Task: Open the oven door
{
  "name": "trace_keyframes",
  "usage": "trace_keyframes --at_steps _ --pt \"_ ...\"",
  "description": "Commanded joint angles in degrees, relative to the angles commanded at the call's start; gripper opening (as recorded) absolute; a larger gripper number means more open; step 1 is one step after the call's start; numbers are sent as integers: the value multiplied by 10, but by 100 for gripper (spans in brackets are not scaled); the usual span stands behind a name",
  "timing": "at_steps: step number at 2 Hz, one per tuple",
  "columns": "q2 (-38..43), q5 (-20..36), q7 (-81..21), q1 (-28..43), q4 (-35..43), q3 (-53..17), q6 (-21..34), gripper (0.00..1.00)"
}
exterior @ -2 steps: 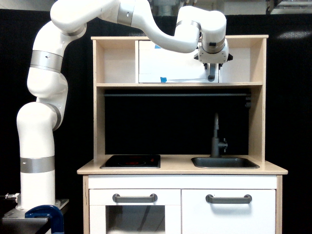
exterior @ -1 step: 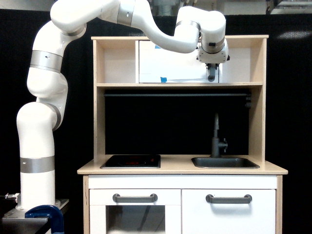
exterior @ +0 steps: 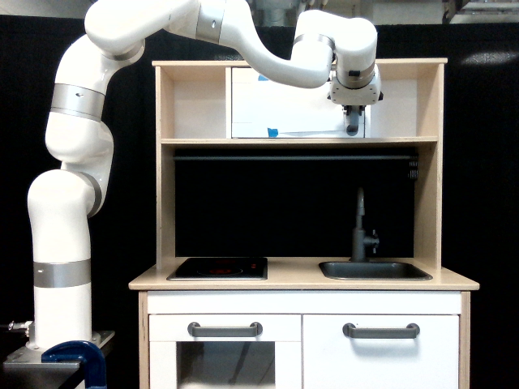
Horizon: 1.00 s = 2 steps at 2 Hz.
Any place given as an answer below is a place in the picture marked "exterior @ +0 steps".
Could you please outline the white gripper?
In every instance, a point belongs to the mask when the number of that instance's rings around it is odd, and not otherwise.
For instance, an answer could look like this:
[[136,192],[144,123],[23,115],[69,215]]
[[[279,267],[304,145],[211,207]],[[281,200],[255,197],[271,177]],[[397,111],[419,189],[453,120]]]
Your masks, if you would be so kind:
[[339,71],[333,71],[330,76],[330,87],[328,98],[337,105],[343,105],[344,117],[351,115],[351,106],[357,106],[359,117],[364,115],[366,105],[374,105],[383,100],[381,91],[380,71],[377,65],[366,77],[347,77],[349,87],[343,85],[337,76]]

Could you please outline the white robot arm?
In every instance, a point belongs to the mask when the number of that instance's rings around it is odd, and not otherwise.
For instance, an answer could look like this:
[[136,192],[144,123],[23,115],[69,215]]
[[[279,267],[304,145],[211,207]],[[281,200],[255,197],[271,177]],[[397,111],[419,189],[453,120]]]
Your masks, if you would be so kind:
[[114,140],[101,116],[109,81],[137,62],[148,36],[166,30],[239,52],[274,82],[339,90],[339,104],[372,105],[380,98],[375,63],[378,34],[367,19],[325,11],[300,14],[289,59],[260,40],[245,1],[99,1],[85,33],[63,54],[54,81],[45,144],[61,166],[30,185],[33,347],[48,350],[92,338],[89,219],[107,192]]

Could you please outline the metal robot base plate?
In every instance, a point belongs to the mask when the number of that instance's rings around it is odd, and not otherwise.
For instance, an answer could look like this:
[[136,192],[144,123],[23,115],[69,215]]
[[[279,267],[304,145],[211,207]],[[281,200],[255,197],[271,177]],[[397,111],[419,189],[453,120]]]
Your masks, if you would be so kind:
[[[95,344],[107,357],[114,348],[115,331],[94,331],[90,342]],[[7,369],[78,369],[77,361],[42,362],[41,356],[45,350],[27,342],[6,357],[3,365]]]

